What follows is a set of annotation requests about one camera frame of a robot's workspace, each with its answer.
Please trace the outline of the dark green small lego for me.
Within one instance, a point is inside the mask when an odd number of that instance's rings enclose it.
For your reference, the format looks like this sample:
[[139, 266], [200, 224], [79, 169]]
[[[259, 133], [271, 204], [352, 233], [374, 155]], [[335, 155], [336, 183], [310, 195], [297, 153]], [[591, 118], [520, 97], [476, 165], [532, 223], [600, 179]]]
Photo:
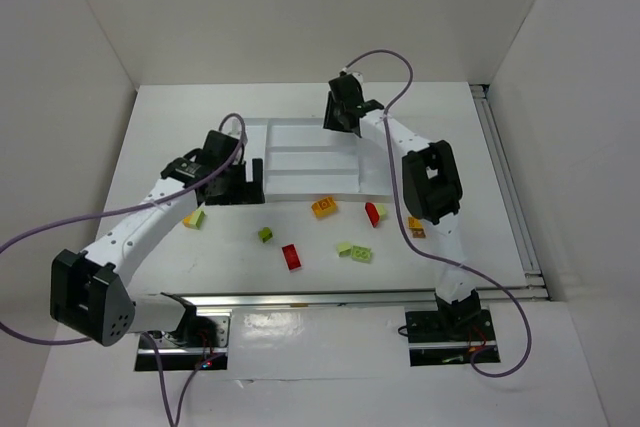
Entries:
[[264, 227], [258, 231], [258, 236], [262, 243], [266, 243], [273, 238], [273, 232], [269, 227]]

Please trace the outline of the orange yellow lego brick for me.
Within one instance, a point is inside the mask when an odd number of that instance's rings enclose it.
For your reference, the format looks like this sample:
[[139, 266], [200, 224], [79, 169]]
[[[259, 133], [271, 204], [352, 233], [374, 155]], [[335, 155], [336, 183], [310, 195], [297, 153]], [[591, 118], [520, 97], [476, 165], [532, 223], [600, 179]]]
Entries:
[[338, 207], [332, 196], [321, 198], [311, 205], [311, 210], [317, 219], [323, 219], [337, 212]]

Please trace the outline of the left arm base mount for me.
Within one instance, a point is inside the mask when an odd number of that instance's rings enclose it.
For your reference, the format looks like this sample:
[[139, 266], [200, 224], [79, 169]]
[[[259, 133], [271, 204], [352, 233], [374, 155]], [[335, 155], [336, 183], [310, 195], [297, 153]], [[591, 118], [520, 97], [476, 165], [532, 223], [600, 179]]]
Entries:
[[186, 372], [200, 362], [203, 362], [200, 367], [203, 371], [226, 370], [230, 330], [231, 313], [214, 311], [210, 315], [196, 317], [180, 333], [151, 331], [149, 339], [139, 339], [134, 370], [158, 370], [153, 346], [158, 350], [164, 371]]

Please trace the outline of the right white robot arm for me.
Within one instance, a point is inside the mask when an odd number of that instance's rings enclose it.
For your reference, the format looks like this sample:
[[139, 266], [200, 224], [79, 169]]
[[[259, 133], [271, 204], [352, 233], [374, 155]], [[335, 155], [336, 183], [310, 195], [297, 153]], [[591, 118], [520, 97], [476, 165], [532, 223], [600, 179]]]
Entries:
[[379, 147], [390, 161], [394, 203], [421, 221], [436, 258], [435, 299], [441, 331], [455, 340], [472, 329], [481, 312], [479, 294], [462, 265], [458, 214], [462, 185], [451, 145], [431, 141], [384, 114], [367, 100], [359, 75], [343, 70], [328, 82], [323, 127], [356, 135], [364, 147]]

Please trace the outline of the orange lego piece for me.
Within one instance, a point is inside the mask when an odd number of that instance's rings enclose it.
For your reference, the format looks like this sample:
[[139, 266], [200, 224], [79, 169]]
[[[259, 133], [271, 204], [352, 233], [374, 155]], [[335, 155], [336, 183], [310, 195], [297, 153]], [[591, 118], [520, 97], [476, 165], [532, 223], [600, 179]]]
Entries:
[[409, 216], [407, 219], [407, 224], [411, 236], [413, 238], [425, 238], [426, 231], [421, 223], [421, 221], [415, 217]]

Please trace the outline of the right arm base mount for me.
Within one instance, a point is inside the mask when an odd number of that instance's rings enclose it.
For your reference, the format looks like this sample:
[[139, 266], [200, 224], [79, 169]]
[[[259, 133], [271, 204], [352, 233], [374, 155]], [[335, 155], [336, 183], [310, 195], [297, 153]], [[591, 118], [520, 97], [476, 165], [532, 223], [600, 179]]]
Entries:
[[412, 367], [469, 364], [473, 354], [478, 364], [500, 362], [488, 309], [456, 331], [445, 329], [437, 311], [408, 311], [397, 333], [408, 340]]

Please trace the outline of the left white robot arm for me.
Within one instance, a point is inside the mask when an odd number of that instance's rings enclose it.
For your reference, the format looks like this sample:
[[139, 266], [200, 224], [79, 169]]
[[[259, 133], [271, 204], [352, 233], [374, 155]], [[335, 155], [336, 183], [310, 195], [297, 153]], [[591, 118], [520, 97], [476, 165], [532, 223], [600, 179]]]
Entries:
[[50, 315], [108, 347], [128, 333], [188, 336], [195, 306], [181, 296], [133, 297], [136, 271], [171, 230], [204, 205], [262, 204], [264, 162], [246, 160], [241, 139], [212, 130], [202, 147], [169, 162], [133, 212], [78, 253], [61, 251], [51, 269]]

